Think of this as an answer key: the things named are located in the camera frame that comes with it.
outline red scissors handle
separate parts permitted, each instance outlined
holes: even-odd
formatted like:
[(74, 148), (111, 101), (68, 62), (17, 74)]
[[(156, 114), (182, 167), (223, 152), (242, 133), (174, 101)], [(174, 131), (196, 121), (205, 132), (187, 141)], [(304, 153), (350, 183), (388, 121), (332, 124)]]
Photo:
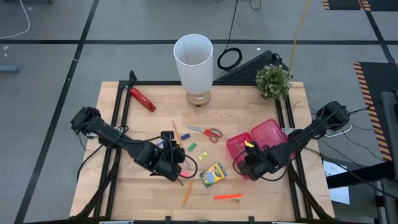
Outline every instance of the red scissors handle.
[(209, 139), (210, 139), (210, 141), (211, 141), (212, 143), (218, 142), (218, 137), (217, 137), (215, 134), (210, 133), (210, 132), (208, 132), (208, 131), (205, 131), (203, 134), (206, 134), (206, 135), (209, 137)]
[(219, 129), (216, 129), (216, 128), (205, 129), (205, 133), (214, 134), (218, 138), (223, 137), (223, 133)]

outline yellow cable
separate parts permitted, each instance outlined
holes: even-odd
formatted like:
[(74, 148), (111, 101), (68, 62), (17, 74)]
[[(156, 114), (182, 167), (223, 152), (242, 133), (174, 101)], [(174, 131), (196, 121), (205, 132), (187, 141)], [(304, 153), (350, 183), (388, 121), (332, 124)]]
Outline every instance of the yellow cable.
[(305, 5), (303, 16), (301, 17), (300, 25), (298, 26), (298, 30), (297, 30), (296, 36), (294, 37), (293, 50), (292, 50), (292, 55), (290, 57), (289, 74), (292, 74), (292, 67), (293, 67), (293, 61), (294, 61), (294, 52), (296, 51), (297, 38), (299, 37), (299, 33), (300, 33), (300, 30), (301, 30), (301, 27), (304, 24), (305, 16), (307, 15), (308, 9), (310, 8), (310, 4), (311, 4), (311, 0), (307, 0), (307, 4)]

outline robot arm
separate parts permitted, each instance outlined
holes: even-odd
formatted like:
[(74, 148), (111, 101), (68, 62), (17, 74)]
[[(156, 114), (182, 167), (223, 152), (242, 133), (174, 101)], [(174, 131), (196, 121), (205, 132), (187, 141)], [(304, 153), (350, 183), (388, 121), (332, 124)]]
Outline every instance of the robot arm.
[(311, 139), (323, 137), (328, 129), (341, 129), (348, 121), (345, 106), (337, 101), (329, 102), (318, 111), (317, 118), (309, 126), (291, 133), (286, 143), (262, 149), (255, 142), (252, 142), (253, 147), (246, 146), (247, 156), (238, 164), (239, 170), (253, 181), (267, 172), (273, 174), (286, 166), (290, 155), (295, 151), (299, 153)]
[(106, 124), (95, 108), (82, 108), (72, 119), (71, 124), (76, 134), (95, 133), (100, 144), (126, 150), (134, 162), (150, 171), (151, 175), (162, 175), (171, 181), (176, 181), (181, 172), (178, 163), (185, 160), (185, 152), (175, 141), (169, 141), (174, 138), (172, 131), (161, 132), (159, 138), (164, 139), (164, 148), (160, 148), (149, 141), (131, 139)]

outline scissors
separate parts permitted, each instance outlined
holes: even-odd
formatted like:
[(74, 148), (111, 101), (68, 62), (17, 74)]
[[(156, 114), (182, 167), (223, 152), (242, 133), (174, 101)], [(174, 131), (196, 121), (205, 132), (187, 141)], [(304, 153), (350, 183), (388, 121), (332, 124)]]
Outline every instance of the scissors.
[(194, 131), (199, 131), (203, 134), (206, 134), (212, 143), (218, 142), (218, 138), (223, 137), (223, 133), (219, 129), (216, 129), (216, 128), (203, 129), (203, 128), (192, 127), (192, 126), (187, 126), (187, 128), (194, 130)]

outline warning tape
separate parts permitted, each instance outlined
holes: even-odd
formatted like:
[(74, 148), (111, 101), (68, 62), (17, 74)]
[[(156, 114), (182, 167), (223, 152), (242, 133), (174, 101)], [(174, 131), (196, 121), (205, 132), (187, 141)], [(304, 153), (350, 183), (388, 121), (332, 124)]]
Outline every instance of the warning tape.
[[(361, 88), (361, 92), (363, 98), (365, 100), (366, 106), (373, 105), (373, 100), (369, 92), (368, 85), (366, 84), (365, 76), (363, 75), (362, 66), (359, 62), (354, 62), (354, 68), (356, 72), (356, 77), (359, 81), (359, 87)], [(371, 124), (373, 127), (373, 131), (376, 135), (377, 144), (379, 145), (379, 149), (381, 151), (381, 156), (385, 161), (391, 161), (391, 154), (387, 147), (387, 142), (384, 137), (384, 133), (381, 130), (381, 125), (379, 122), (379, 118), (377, 118), (376, 109), (374, 106), (368, 109), (369, 117), (371, 119)]]
[(366, 10), (366, 11), (371, 11), (371, 5), (369, 4), (368, 0), (358, 0), (359, 6), (361, 9)]
[(322, 0), (322, 3), (323, 3), (323, 7), (324, 7), (326, 10), (329, 10), (329, 9), (330, 9), (328, 0)]

